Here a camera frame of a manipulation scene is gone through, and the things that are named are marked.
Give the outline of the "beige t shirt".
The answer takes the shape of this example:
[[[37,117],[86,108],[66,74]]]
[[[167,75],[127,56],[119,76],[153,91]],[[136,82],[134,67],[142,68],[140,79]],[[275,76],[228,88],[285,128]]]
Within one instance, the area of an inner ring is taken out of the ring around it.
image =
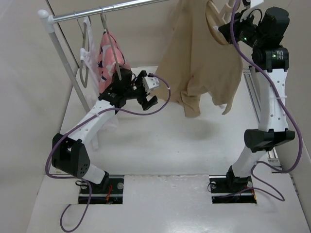
[[[214,105],[224,107],[223,115],[228,114],[242,78],[242,59],[235,47],[220,45],[209,31],[206,5],[207,0],[177,3],[172,36],[156,70],[170,89],[163,85],[153,95],[180,104],[186,117],[201,114],[200,98],[206,93]]]

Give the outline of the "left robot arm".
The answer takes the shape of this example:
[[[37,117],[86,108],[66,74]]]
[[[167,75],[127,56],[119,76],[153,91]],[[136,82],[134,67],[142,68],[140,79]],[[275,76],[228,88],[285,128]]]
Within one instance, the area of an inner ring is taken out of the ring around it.
[[[86,145],[128,100],[137,100],[144,111],[156,105],[157,97],[150,100],[147,97],[159,86],[158,78],[145,70],[136,77],[125,68],[120,73],[114,73],[111,84],[99,95],[76,129],[65,135],[58,133],[53,138],[52,166],[77,179],[87,180],[95,191],[104,192],[108,188],[109,175],[91,163]]]

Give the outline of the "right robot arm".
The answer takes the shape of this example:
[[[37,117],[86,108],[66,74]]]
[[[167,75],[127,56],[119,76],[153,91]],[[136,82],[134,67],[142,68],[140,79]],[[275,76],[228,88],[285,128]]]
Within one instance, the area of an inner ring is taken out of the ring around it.
[[[251,182],[251,168],[262,156],[295,138],[282,108],[289,51],[281,41],[290,22],[289,13],[271,7],[261,12],[258,24],[253,23],[254,18],[252,11],[244,9],[219,28],[228,43],[242,41],[252,48],[251,73],[259,78],[260,90],[258,128],[245,131],[245,147],[226,174],[225,186],[230,192],[238,192]]]

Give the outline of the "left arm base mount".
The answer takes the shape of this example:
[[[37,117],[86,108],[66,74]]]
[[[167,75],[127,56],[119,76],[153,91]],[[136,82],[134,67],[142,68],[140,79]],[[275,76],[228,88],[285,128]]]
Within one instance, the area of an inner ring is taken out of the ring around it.
[[[75,184],[80,188],[78,203],[87,204],[89,197],[89,187],[86,182],[77,180]],[[90,204],[122,204],[124,176],[112,175],[105,190],[98,184],[91,184],[91,200]]]

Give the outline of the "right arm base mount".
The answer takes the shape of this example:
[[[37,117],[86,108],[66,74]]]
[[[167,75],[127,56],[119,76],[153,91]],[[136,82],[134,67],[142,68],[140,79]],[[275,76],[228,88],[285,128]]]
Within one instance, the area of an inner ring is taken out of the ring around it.
[[[231,182],[225,175],[209,176],[207,185],[213,204],[256,204],[254,191],[250,187],[251,179]]]

